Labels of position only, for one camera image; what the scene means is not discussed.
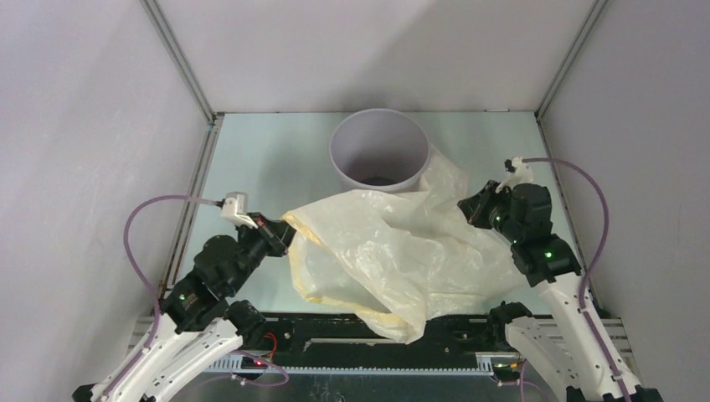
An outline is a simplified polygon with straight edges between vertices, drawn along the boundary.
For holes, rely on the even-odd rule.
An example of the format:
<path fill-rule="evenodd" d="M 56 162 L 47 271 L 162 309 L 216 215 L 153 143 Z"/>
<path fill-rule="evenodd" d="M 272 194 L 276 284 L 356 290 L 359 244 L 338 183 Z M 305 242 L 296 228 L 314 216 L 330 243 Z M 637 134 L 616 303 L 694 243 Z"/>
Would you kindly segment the right aluminium frame post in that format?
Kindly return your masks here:
<path fill-rule="evenodd" d="M 587 12 L 583 22 L 581 23 L 578 32 L 574 35 L 574 39 L 568 50 L 564 54 L 562 62 L 553 75 L 543 97 L 535 110 L 536 121 L 543 120 L 553 104 L 557 94 L 563 86 L 564 81 L 571 72 L 577 58 L 581 55 L 584 46 L 593 33 L 596 25 L 602 18 L 606 8 L 609 6 L 610 0 L 594 0 L 591 8 Z"/>

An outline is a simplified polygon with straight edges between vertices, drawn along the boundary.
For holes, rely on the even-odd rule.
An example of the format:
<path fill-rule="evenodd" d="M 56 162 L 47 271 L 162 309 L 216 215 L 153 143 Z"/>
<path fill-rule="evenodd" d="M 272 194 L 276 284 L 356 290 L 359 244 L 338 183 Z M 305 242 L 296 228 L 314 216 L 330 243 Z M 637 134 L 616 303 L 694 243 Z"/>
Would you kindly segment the grey plastic trash bin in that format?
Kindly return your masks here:
<path fill-rule="evenodd" d="M 345 118 L 332 133 L 328 155 L 344 192 L 414 191 L 430 164 L 426 131 L 403 112 L 375 108 Z"/>

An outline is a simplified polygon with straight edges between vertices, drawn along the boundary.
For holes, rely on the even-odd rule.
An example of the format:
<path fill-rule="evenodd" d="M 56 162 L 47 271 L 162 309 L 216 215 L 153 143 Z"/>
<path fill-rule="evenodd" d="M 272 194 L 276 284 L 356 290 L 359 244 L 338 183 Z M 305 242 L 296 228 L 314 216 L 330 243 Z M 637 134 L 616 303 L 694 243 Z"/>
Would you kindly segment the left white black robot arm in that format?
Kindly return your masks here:
<path fill-rule="evenodd" d="M 296 231 L 260 213 L 247 220 L 236 235 L 205 242 L 138 346 L 105 380 L 78 387 L 72 400 L 169 401 L 225 354 L 261 345 L 264 316 L 249 301 L 233 298 L 264 258 L 287 255 Z"/>

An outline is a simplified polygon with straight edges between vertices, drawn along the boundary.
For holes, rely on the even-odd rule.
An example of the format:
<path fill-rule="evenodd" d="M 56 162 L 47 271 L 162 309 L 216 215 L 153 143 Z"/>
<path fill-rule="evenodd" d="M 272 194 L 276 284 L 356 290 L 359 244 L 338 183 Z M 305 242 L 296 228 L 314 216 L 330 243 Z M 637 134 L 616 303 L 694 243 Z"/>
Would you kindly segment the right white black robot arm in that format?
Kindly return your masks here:
<path fill-rule="evenodd" d="M 612 342 L 570 245 L 553 233 L 547 188 L 521 183 L 513 188 L 488 182 L 457 204 L 468 224 L 492 229 L 510 244 L 512 261 L 547 305 L 564 345 L 559 346 L 521 303 L 491 309 L 488 342 L 517 351 L 560 401 L 660 401 L 646 388 Z"/>

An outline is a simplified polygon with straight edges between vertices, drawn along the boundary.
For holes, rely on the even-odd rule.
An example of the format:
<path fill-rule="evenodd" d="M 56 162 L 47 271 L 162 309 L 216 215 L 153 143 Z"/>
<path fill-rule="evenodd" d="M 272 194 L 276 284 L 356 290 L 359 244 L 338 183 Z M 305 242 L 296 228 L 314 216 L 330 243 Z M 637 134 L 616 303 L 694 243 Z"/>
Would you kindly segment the translucent cream trash bag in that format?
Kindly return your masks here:
<path fill-rule="evenodd" d="M 433 318 L 481 313 L 524 278 L 507 243 L 458 209 L 468 182 L 433 151 L 411 192 L 357 189 L 285 213 L 296 232 L 288 252 L 294 288 L 396 343 L 420 339 Z"/>

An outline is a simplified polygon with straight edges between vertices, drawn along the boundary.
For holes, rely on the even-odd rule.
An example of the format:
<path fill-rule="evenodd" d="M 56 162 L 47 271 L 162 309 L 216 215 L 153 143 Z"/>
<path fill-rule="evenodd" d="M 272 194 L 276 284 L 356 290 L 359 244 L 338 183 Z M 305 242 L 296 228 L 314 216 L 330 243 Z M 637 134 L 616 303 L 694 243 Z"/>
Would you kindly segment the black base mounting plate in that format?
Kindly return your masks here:
<path fill-rule="evenodd" d="M 373 332 L 353 314 L 268 312 L 264 338 L 254 351 L 273 352 L 283 369 L 479 369 L 484 357 L 516 352 L 484 315 L 449 315 L 428 321 L 409 344 Z"/>

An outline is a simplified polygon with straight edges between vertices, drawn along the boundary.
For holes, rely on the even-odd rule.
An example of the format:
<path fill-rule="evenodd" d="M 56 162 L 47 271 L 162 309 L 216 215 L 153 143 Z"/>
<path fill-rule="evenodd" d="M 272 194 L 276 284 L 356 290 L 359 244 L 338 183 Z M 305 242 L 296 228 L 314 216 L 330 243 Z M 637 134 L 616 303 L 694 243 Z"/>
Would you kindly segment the left aluminium floor rail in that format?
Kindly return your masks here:
<path fill-rule="evenodd" d="M 207 181 L 208 170 L 214 157 L 219 133 L 224 122 L 224 113 L 216 113 L 208 130 L 205 133 L 200 146 L 198 157 L 193 169 L 193 174 L 188 185 L 188 196 L 199 198 Z M 172 239 L 171 247 L 167 254 L 167 264 L 165 271 L 158 282 L 156 296 L 161 299 L 172 288 L 178 280 L 178 272 L 183 263 L 183 258 L 187 249 L 189 237 L 193 228 L 198 209 L 198 203 L 183 201 L 178 216 L 176 230 Z"/>

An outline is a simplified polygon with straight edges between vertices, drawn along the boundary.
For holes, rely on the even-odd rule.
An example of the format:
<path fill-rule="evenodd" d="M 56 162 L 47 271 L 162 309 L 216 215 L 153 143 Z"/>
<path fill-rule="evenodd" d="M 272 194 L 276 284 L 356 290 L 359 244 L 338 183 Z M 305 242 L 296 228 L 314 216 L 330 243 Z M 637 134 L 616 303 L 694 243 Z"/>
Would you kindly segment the aluminium frame post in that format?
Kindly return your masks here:
<path fill-rule="evenodd" d="M 162 41 L 168 56 L 174 63 L 178 74 L 182 78 L 183 83 L 186 85 L 189 94 L 197 104 L 201 114 L 208 124 L 213 124 L 216 119 L 216 112 L 210 105 L 203 87 L 199 83 L 198 77 L 190 64 L 187 55 L 183 51 L 177 35 L 175 34 L 167 15 L 164 13 L 161 4 L 156 0 L 141 0 L 140 4 L 154 26 L 157 36 Z"/>
<path fill-rule="evenodd" d="M 591 8 L 587 12 L 583 22 L 581 23 L 578 32 L 574 35 L 574 39 L 568 50 L 564 54 L 562 62 L 553 75 L 543 97 L 535 110 L 536 121 L 543 120 L 553 104 L 557 94 L 563 86 L 564 81 L 571 72 L 577 58 L 581 55 L 584 46 L 593 33 L 596 25 L 602 18 L 606 8 L 609 6 L 610 0 L 594 0 Z"/>

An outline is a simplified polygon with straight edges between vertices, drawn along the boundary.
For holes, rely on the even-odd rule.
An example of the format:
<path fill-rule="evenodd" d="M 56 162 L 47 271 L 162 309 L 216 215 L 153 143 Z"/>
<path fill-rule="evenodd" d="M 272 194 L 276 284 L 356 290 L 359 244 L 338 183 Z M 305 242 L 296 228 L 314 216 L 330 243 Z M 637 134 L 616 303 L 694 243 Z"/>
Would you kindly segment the left aluminium frame post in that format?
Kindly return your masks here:
<path fill-rule="evenodd" d="M 157 36 L 162 41 L 168 56 L 174 63 L 178 74 L 182 78 L 183 83 L 186 85 L 189 94 L 197 104 L 201 114 L 208 124 L 213 124 L 216 119 L 216 112 L 210 105 L 203 87 L 199 83 L 198 77 L 190 64 L 187 55 L 183 51 L 177 35 L 175 34 L 167 15 L 164 13 L 161 4 L 156 0 L 141 0 L 140 4 L 154 26 Z"/>

